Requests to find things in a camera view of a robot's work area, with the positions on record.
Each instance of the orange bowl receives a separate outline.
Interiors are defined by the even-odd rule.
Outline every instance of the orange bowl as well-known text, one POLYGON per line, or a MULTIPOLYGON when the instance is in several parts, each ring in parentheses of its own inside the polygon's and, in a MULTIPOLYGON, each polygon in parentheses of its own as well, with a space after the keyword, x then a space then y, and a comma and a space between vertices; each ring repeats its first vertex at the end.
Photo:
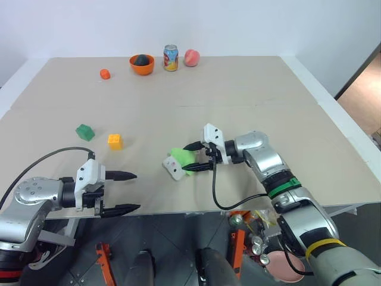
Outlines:
POLYGON ((135 62, 136 58, 139 55, 134 55, 133 57, 130 57, 130 65, 133 71, 141 76, 146 76, 154 71, 155 66, 155 58, 151 55, 146 55, 149 59, 149 64, 146 66, 136 66, 133 63, 135 62))

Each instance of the green ring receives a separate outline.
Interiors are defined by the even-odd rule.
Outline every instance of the green ring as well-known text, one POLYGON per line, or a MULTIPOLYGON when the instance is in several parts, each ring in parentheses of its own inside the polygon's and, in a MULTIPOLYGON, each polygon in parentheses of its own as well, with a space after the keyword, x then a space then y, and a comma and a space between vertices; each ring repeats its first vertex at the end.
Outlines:
POLYGON ((269 192, 268 197, 272 200, 276 195, 282 193, 285 189, 288 189, 292 186, 302 186, 302 184, 298 181, 297 178, 292 178, 283 185, 277 186, 275 189, 272 189, 269 192))

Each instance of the white wall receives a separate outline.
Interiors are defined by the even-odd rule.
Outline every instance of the white wall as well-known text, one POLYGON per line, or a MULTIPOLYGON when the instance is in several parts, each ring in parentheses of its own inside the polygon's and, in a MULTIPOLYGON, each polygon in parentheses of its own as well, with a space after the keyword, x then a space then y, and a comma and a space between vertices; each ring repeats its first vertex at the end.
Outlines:
MULTIPOLYGON (((296 54, 334 95, 380 41, 379 6, 380 0, 2 0, 0 54, 11 46, 20 58, 161 55, 167 43, 180 54, 296 54)), ((0 66, 14 72, 9 63, 0 66)))

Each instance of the green toy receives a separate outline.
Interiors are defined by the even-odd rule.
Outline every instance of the green toy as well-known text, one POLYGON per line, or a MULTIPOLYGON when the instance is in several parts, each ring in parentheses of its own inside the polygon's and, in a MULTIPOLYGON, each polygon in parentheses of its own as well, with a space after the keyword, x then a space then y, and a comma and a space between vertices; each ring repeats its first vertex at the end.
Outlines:
POLYGON ((84 124, 81 124, 80 126, 78 126, 78 128, 76 129, 76 132, 79 138, 86 141, 90 141, 95 136, 93 129, 91 129, 90 126, 87 126, 84 124))
MULTIPOLYGON (((196 163, 196 155, 193 151, 184 150, 181 148, 172 148, 171 155, 179 164, 184 167, 188 164, 196 163)), ((185 171, 189 176, 193 175, 192 171, 185 171)))

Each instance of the tabletop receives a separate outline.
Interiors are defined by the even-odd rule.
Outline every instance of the tabletop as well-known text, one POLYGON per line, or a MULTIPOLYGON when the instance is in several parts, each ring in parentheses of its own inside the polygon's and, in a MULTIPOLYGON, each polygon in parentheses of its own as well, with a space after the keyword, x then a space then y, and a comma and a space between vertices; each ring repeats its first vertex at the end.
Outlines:
MULTIPOLYGON (((0 120, 3 194, 13 178, 37 158, 67 146, 88 147, 108 170, 138 178, 107 182, 105 205, 134 203, 133 214, 218 210, 211 172, 174 181, 162 162, 173 147, 200 139, 206 123, 225 140, 251 130, 265 132, 293 173, 325 206, 381 201, 381 184, 314 97, 279 57, 203 57, 196 67, 167 72, 161 58, 149 76, 138 76, 129 59, 52 58, 0 120), (102 80, 100 69, 111 79, 102 80), (80 139, 80 124, 93 128, 80 139), (111 151, 110 133, 125 147, 111 151)), ((36 166, 25 178, 75 176, 86 153, 62 153, 36 166)), ((218 166, 217 197, 231 205, 264 192, 244 164, 218 166)), ((268 207, 268 198, 243 205, 268 207)), ((91 216, 64 209, 49 217, 91 216)))

